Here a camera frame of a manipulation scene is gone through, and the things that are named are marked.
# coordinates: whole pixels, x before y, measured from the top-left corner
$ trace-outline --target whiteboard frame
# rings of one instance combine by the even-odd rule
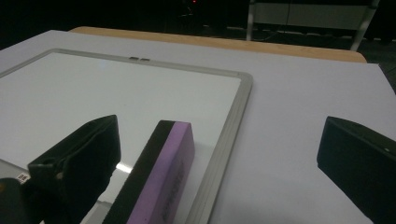
[[[91,53],[86,51],[77,51],[70,49],[50,49],[43,53],[36,55],[35,57],[20,63],[5,72],[0,74],[1,77],[5,77],[14,71],[21,69],[22,67],[37,61],[51,53],[62,53],[83,57],[90,57],[96,59],[124,62],[124,63],[136,63],[150,66],[157,66],[163,68],[171,68],[177,70],[184,70],[190,72],[205,73],[214,76],[225,76],[225,77],[235,77],[240,79],[240,85],[233,99],[232,106],[225,120],[224,126],[221,130],[219,140],[216,143],[213,154],[210,158],[209,164],[206,167],[203,180],[198,188],[198,192],[194,198],[191,206],[191,210],[188,214],[186,223],[207,223],[210,219],[212,208],[216,202],[216,198],[219,192],[219,187],[221,185],[221,180],[224,176],[228,160],[230,159],[233,143],[238,133],[242,117],[245,112],[246,105],[248,103],[248,97],[251,92],[253,78],[248,73],[235,72],[228,70],[220,70],[215,68],[206,68],[200,66],[192,66],[186,64],[178,63],[165,63],[152,61],[150,59],[144,58],[127,58],[116,55],[106,55],[99,53]],[[0,172],[1,176],[9,176],[12,172],[11,170],[20,169],[6,161],[0,159]]]

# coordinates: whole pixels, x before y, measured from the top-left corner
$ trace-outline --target purple eraser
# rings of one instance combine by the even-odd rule
[[[176,121],[128,218],[128,224],[172,223],[194,158],[191,124]]]

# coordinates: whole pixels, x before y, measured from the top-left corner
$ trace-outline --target dark background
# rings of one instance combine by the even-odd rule
[[[199,35],[203,25],[221,33],[227,27],[246,28],[248,0],[1,0],[0,49],[48,30],[79,26]],[[290,0],[259,0],[288,4]],[[293,0],[304,4],[367,4],[369,0]],[[389,42],[395,38],[396,1],[382,0],[366,37]]]

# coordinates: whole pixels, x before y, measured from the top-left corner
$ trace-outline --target whiteboard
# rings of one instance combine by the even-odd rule
[[[251,84],[239,72],[46,51],[0,75],[0,158],[25,168],[82,124],[115,114],[120,164],[133,168],[159,120],[190,122],[195,158],[175,221],[184,223],[192,208],[213,205]],[[113,203],[127,176],[117,169],[99,201]]]

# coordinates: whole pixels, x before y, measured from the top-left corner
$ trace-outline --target white surface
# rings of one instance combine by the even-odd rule
[[[239,78],[51,53],[0,78],[0,158],[22,168],[92,119],[118,117],[121,163],[133,167],[161,119],[190,122],[196,148],[177,220],[190,211]],[[113,203],[116,170],[99,201]]]
[[[51,48],[253,75],[211,223],[372,223],[317,168],[316,156],[327,116],[350,119],[396,139],[396,97],[376,64],[52,31],[2,50],[0,69]]]

